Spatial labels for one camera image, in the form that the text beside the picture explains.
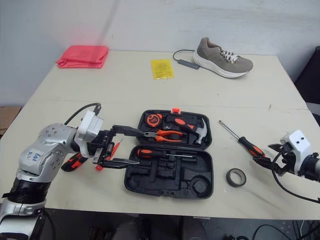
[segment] handwritten label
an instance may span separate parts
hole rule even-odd
[[[27,159],[32,160],[34,162],[38,161],[41,155],[37,152],[29,151],[26,155]]]

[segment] pink cloth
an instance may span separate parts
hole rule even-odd
[[[106,46],[70,46],[55,63],[62,69],[100,69],[103,67],[107,54]]]

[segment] shoelace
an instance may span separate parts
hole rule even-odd
[[[224,51],[221,50],[221,55],[228,61],[231,62],[232,64],[235,63],[235,61],[238,59],[238,55],[234,54],[233,52],[229,51]]]

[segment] table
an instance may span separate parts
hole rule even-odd
[[[78,108],[100,102],[103,129],[112,125],[136,127],[148,109],[205,114],[210,119],[214,191],[204,200],[156,197],[130,192],[124,187],[125,170],[95,170],[88,160],[74,172],[60,171],[47,195],[48,208],[84,211],[189,215],[256,219],[318,219],[320,208],[284,192],[270,170],[253,162],[218,120],[239,134],[267,148],[286,133],[302,130],[320,151],[320,128],[276,56],[246,55],[253,70],[239,79],[226,79],[208,70],[194,70],[172,61],[175,77],[153,80],[150,60],[169,59],[166,52],[110,51],[102,69],[59,69],[54,66],[0,141],[0,194],[10,190],[21,152],[35,141],[40,130],[63,123]],[[70,123],[78,126],[81,115]],[[139,144],[134,137],[123,141],[115,155],[127,158]],[[242,169],[247,183],[230,187],[226,172]],[[316,198],[320,185],[285,174],[280,181],[295,193]]]

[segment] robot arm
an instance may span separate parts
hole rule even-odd
[[[279,176],[291,173],[320,182],[319,154],[312,152],[311,144],[300,130],[288,133],[280,139],[280,143],[269,145],[269,148],[283,157],[284,167],[274,164],[274,170]],[[264,168],[272,169],[273,163],[268,157],[254,157],[253,160]]]
[[[126,159],[105,159],[111,155],[112,140],[117,133],[142,136],[144,132],[118,125],[100,130],[103,119],[97,114],[87,111],[78,128],[65,125],[73,116],[65,124],[49,125],[23,151],[11,191],[2,196],[5,199],[0,208],[0,240],[39,239],[45,219],[46,195],[67,154],[81,152],[86,158],[93,157],[93,163],[104,168],[119,169],[138,164]]]

